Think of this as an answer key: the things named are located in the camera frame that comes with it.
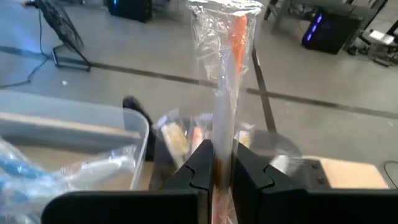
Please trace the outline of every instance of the metal frame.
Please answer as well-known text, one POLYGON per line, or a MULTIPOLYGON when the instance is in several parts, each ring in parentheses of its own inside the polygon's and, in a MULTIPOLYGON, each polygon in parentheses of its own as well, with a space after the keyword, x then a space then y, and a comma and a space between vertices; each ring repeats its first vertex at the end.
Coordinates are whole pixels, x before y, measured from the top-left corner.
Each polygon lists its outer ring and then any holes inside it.
POLYGON ((72 69, 78 69, 78 70, 84 70, 86 72, 89 72, 91 70, 91 63, 87 60, 87 58, 73 45, 70 44, 69 45, 80 57, 81 59, 83 59, 83 65, 85 65, 86 67, 77 67, 77 66, 72 66, 72 65, 65 65, 65 64, 60 64, 59 60, 58 60, 58 55, 57 55, 57 51, 59 51, 60 49, 66 47, 65 44, 61 44, 59 46, 56 46, 52 49, 52 57, 54 59, 54 64, 56 67, 60 67, 60 68, 72 68, 72 69))
MULTIPOLYGON (((375 18, 375 16, 379 12, 379 8, 385 5, 385 1, 386 0, 376 0, 373 3, 373 5, 370 8, 368 8, 364 6, 353 6, 351 4, 342 3, 336 0, 285 0, 284 2, 282 2, 280 7, 277 7, 276 4, 278 3, 278 0, 270 0, 266 14, 264 16, 264 20, 267 20, 271 13, 272 15, 274 15, 275 23, 271 32, 275 33, 279 29, 282 19, 285 16, 291 16, 289 15, 288 10, 289 6, 292 3, 300 3, 306 6, 313 6, 313 7, 324 7, 331 11, 336 11, 343 14, 347 13, 347 15, 352 14, 358 17, 362 17, 363 20, 358 30, 354 33, 352 37, 348 39, 345 45, 345 49, 348 49, 354 44, 355 40, 362 34, 363 30, 367 28, 369 23, 375 18)), ((295 18, 301 20, 305 19, 302 17, 297 18, 296 16, 295 18)))

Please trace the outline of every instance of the blue led light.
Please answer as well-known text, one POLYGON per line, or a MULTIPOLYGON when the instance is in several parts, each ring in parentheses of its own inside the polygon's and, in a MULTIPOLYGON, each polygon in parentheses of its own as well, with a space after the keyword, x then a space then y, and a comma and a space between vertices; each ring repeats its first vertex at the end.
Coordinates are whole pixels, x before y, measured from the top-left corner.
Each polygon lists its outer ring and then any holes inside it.
POLYGON ((319 16, 318 16, 318 19, 317 19, 317 23, 320 23, 321 20, 322 20, 322 15, 319 15, 319 16))

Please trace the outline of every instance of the black line on floor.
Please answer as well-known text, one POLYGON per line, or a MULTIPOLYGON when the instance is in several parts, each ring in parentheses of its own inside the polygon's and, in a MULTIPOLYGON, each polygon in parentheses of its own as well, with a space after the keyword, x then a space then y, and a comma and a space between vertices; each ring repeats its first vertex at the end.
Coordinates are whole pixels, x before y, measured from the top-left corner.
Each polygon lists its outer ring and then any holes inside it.
MULTIPOLYGON (((6 46, 1 46, 1 45, 0 45, 0 52, 18 55, 18 56, 27 57, 27 58, 32 58, 32 59, 37 59, 37 60, 42 60, 44 58, 44 56, 41 53, 32 52, 30 50, 18 49, 15 47, 6 47, 6 46)), ((73 58, 60 57, 60 61, 67 62, 67 63, 75 63, 77 65, 83 65, 83 61, 73 59, 73 58)), ((119 66, 115 66, 115 65, 107 65, 107 64, 98 63, 98 62, 91 62, 91 63, 93 64, 93 67, 95 67, 95 68, 110 70, 110 71, 114 71, 114 72, 123 72, 123 73, 129 73, 132 75, 141 75, 141 76, 145 76, 145 77, 159 78, 159 79, 170 80, 170 81, 175 81, 175 82, 207 86, 207 87, 212 87, 212 88, 214 88, 216 86, 214 83, 209 82, 208 80, 197 80, 194 78, 178 77, 175 75, 168 75, 168 74, 157 73, 157 72, 149 72, 149 71, 137 70, 137 69, 133 69, 133 68, 119 67, 119 66)), ((261 96, 261 92, 259 90, 253 89, 253 88, 248 88, 246 90, 246 93, 261 96)), ((347 111, 347 112, 358 113, 358 114, 366 114, 366 115, 371 115, 371 116, 378 116, 378 117, 382 117, 382 118, 398 119, 397 113, 391 113, 391 112, 385 112, 385 111, 379 111, 379 110, 371 110, 371 109, 360 108, 360 107, 356 107, 356 106, 341 105, 338 103, 330 103, 330 102, 321 101, 321 100, 312 100, 312 99, 308 99, 308 98, 302 98, 299 96, 285 95, 285 94, 281 94, 281 93, 273 93, 273 92, 268 92, 268 91, 267 91, 267 95, 269 98, 291 101, 294 103, 300 103, 300 104, 312 105, 312 106, 321 106, 324 108, 330 108, 330 109, 347 111)))
POLYGON ((269 95, 266 87, 266 83, 264 81, 264 77, 262 76, 262 71, 259 63, 259 58, 257 56, 256 49, 253 47, 251 57, 253 59, 254 71, 256 73, 257 84, 259 85, 259 93, 262 104, 262 111, 264 112, 264 116, 266 119, 267 129, 269 132, 276 133, 276 125, 274 121, 274 115, 272 115, 271 104, 269 103, 269 95))

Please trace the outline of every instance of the cable on floor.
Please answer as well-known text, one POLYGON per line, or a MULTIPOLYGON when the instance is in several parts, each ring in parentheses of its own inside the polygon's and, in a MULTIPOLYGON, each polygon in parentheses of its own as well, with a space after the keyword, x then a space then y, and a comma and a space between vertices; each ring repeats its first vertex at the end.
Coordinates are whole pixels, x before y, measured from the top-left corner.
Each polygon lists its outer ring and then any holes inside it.
POLYGON ((32 83, 32 79, 33 79, 35 73, 38 71, 38 69, 41 68, 50 59, 50 57, 43 52, 43 48, 42 48, 43 27, 42 27, 42 13, 41 13, 40 10, 39 10, 39 27, 40 27, 40 52, 45 57, 44 61, 41 62, 35 68, 33 68, 33 70, 28 74, 28 76, 27 76, 25 81, 17 82, 17 83, 11 83, 11 84, 6 84, 6 85, 0 85, 0 88, 9 88, 9 87, 15 87, 15 86, 31 84, 32 83))
POLYGON ((391 181, 391 183, 394 185, 394 187, 395 187, 396 189, 398 189, 398 186, 397 186, 396 183, 392 180, 391 176, 390 176, 389 173, 387 172, 387 168, 386 168, 386 167, 387 167, 388 164, 397 164, 397 165, 398 165, 398 161, 386 161, 386 162, 383 162, 383 169, 384 169, 384 172, 386 173, 388 179, 391 181))

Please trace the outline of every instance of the gray floor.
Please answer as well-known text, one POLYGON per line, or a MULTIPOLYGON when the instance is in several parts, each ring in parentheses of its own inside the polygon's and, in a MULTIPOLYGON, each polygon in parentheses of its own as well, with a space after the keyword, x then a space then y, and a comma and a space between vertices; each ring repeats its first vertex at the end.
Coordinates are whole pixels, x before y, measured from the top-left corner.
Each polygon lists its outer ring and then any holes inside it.
MULTIPOLYGON (((389 27, 386 23, 397 19, 398 4, 390 2, 373 27, 389 27)), ((154 19, 141 24, 111 17, 100 9, 73 7, 67 11, 86 44, 83 53, 93 62, 206 79, 205 74, 196 72, 192 34, 185 22, 154 19)), ((0 4, 0 18, 0 29, 7 31, 0 37, 1 46, 39 52, 36 9, 0 4)), ((299 44, 302 31, 297 21, 284 21, 283 32, 277 35, 270 35, 272 23, 273 18, 261 24, 256 45, 269 92, 398 114, 398 68, 380 67, 344 52, 336 56, 305 50, 299 44)), ((57 37, 44 22, 44 51, 50 52, 57 44, 57 37)), ((74 57, 68 52, 64 55, 74 57)), ((0 82, 12 83, 24 80, 41 59, 0 52, 0 61, 0 82)), ((244 86, 258 89, 252 63, 244 79, 244 86)), ((10 90, 115 106, 125 95, 134 95, 153 119, 176 107, 183 108, 185 114, 213 107, 209 87, 115 69, 94 68, 91 73, 61 70, 52 62, 37 72, 31 85, 10 90)), ((243 93, 241 103, 243 120, 265 129, 260 96, 243 93)), ((271 98, 271 108, 278 132, 291 138, 304 154, 370 162, 378 167, 385 160, 398 160, 396 116, 371 116, 278 97, 271 98)), ((398 178, 398 167, 391 172, 398 178)))

